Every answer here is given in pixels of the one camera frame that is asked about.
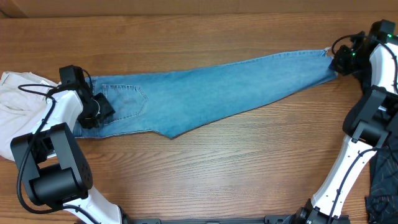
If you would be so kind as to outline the light blue denim jeans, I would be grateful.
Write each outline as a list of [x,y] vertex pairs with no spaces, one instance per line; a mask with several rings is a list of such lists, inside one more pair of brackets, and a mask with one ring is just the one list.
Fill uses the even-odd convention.
[[73,128],[78,138],[189,130],[268,105],[336,78],[325,49],[282,52],[193,70],[93,78],[114,114],[97,128]]

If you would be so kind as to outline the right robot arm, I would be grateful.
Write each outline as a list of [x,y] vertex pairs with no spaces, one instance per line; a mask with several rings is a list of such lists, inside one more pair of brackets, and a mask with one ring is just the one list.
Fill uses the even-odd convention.
[[330,173],[304,207],[290,216],[265,217],[265,223],[349,223],[341,214],[352,186],[368,161],[397,136],[397,36],[388,20],[368,33],[347,35],[350,47],[333,50],[330,68],[356,77],[364,95],[346,115],[345,137]]

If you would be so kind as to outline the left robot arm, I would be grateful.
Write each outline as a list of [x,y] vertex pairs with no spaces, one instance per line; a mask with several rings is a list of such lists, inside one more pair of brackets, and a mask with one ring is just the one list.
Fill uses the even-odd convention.
[[30,213],[68,211],[84,223],[132,223],[124,210],[106,200],[72,131],[75,123],[97,128],[115,110],[93,93],[89,73],[74,65],[59,70],[61,84],[41,93],[44,115],[30,133],[11,141],[18,169],[17,198]]

